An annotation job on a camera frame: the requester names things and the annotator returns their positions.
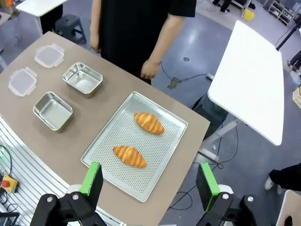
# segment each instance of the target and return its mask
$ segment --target red emergency stop button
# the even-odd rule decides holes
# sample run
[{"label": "red emergency stop button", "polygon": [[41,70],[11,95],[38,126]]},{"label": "red emergency stop button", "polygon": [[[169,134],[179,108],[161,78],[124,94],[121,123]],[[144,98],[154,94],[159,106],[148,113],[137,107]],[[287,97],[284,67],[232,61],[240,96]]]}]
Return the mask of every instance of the red emergency stop button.
[{"label": "red emergency stop button", "polygon": [[2,187],[10,187],[10,182],[7,180],[2,180],[1,185]]}]

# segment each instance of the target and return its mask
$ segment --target perforated baking tray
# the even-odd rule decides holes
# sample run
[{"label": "perforated baking tray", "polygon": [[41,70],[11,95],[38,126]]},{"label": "perforated baking tray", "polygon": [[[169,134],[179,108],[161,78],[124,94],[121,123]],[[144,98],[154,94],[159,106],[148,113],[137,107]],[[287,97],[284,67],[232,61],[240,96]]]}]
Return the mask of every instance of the perforated baking tray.
[{"label": "perforated baking tray", "polygon": [[[144,131],[134,120],[135,113],[155,115],[165,129],[162,135]],[[133,92],[116,111],[81,158],[90,166],[101,163],[103,177],[138,199],[145,202],[163,173],[168,161],[180,142],[188,123],[143,95]],[[116,146],[135,147],[147,162],[138,169],[127,166],[113,152]]]}]

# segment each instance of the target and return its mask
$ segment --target hand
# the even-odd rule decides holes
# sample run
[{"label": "hand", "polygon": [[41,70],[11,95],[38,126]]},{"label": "hand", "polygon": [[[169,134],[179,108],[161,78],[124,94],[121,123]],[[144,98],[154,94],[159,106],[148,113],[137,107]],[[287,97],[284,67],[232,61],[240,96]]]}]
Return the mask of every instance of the hand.
[{"label": "hand", "polygon": [[160,63],[147,60],[144,62],[141,69],[141,78],[142,79],[154,79],[159,72]]},{"label": "hand", "polygon": [[101,53],[102,50],[99,48],[99,34],[98,33],[91,32],[90,45],[96,53]]}]

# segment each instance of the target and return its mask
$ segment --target black t-shirt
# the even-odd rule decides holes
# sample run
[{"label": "black t-shirt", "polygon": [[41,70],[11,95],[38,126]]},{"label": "black t-shirt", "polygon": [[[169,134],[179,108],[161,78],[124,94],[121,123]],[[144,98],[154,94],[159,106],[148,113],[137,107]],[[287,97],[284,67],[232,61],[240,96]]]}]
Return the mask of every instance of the black t-shirt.
[{"label": "black t-shirt", "polygon": [[135,76],[157,43],[167,14],[194,17],[196,0],[102,0],[103,58]]}]

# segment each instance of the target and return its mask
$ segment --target metal rack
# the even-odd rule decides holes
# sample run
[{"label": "metal rack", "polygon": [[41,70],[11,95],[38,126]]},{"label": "metal rack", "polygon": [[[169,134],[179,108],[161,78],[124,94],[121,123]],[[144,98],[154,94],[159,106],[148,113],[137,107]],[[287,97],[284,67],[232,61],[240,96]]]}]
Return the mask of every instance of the metal rack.
[{"label": "metal rack", "polygon": [[277,0],[272,2],[268,12],[280,20],[285,26],[287,26],[295,16],[295,13],[286,9],[285,6],[279,3]]}]

